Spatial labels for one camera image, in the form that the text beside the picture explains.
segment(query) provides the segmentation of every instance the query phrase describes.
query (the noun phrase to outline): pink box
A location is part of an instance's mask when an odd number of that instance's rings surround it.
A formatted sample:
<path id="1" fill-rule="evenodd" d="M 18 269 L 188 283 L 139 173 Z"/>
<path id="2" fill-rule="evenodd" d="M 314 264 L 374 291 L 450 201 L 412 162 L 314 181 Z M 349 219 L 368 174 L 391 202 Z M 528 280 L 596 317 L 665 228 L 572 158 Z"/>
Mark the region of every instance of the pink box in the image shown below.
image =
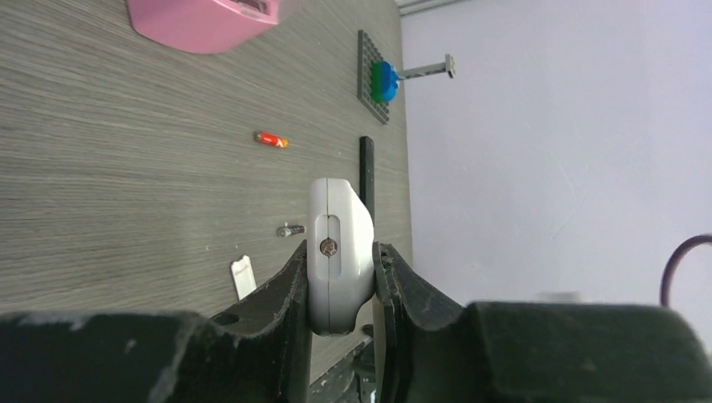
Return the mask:
<path id="1" fill-rule="evenodd" d="M 212 54 L 276 26 L 282 1 L 128 0 L 128 13 L 133 28 L 146 38 L 186 52 Z"/>

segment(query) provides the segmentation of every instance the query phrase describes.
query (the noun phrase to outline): small metal screw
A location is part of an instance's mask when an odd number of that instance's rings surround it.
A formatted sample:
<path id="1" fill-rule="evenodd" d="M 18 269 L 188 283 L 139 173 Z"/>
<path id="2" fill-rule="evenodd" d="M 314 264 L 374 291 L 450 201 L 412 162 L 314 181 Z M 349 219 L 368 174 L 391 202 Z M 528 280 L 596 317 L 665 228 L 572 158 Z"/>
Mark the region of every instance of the small metal screw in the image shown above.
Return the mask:
<path id="1" fill-rule="evenodd" d="M 322 254 L 328 258 L 331 258 L 334 254 L 336 254 L 336 251 L 338 250 L 338 245 L 336 245 L 336 241 L 334 241 L 331 238 L 326 238 L 322 241 L 322 244 L 320 245 L 319 249 L 322 251 Z"/>

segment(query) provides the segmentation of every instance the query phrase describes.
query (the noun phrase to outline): gray wood grain surface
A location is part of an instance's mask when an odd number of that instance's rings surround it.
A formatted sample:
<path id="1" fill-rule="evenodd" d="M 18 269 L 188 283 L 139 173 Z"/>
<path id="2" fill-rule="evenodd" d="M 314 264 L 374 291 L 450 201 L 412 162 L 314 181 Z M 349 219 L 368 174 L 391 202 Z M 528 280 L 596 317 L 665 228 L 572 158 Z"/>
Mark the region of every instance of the gray wood grain surface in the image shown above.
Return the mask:
<path id="1" fill-rule="evenodd" d="M 118 0 L 0 3 L 0 311 L 214 314 L 236 301 L 232 260 L 261 284 L 291 256 L 303 237 L 275 230 L 306 220 L 312 180 L 358 189 L 365 134 L 376 238 L 410 259 L 403 98 L 388 126 L 356 99 L 359 29 L 401 67 L 391 0 L 313 0 L 222 55 L 136 34 Z M 316 338 L 312 378 L 361 338 Z"/>

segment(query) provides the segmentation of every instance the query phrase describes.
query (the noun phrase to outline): battery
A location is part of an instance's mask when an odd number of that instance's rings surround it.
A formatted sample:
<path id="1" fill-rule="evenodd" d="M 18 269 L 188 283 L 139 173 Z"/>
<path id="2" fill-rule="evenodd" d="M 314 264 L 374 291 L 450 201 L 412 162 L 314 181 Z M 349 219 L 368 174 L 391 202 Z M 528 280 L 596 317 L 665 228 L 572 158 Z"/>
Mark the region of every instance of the battery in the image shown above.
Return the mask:
<path id="1" fill-rule="evenodd" d="M 272 133 L 257 131 L 254 132 L 254 141 L 258 143 L 271 145 L 272 147 L 278 147 L 280 149 L 286 149 L 289 143 L 287 139 L 279 136 L 275 136 Z"/>
<path id="2" fill-rule="evenodd" d="M 284 237 L 290 237 L 292 235 L 295 235 L 297 233 L 304 233 L 304 226 L 303 225 L 287 225 L 282 228 L 277 229 L 277 235 L 284 238 Z"/>

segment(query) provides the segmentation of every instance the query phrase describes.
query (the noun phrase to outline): lego baseplate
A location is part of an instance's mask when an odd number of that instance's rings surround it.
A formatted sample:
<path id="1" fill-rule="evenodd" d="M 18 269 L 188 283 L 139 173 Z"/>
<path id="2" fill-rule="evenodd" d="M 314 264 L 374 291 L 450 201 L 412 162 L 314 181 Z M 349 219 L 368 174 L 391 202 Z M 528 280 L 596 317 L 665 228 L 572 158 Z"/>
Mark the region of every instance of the lego baseplate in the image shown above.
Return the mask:
<path id="1" fill-rule="evenodd" d="M 388 124 L 388 102 L 376 103 L 371 97 L 371 65 L 382 61 L 383 56 L 371 38 L 363 30 L 359 31 L 359 82 L 357 97 L 379 122 Z"/>

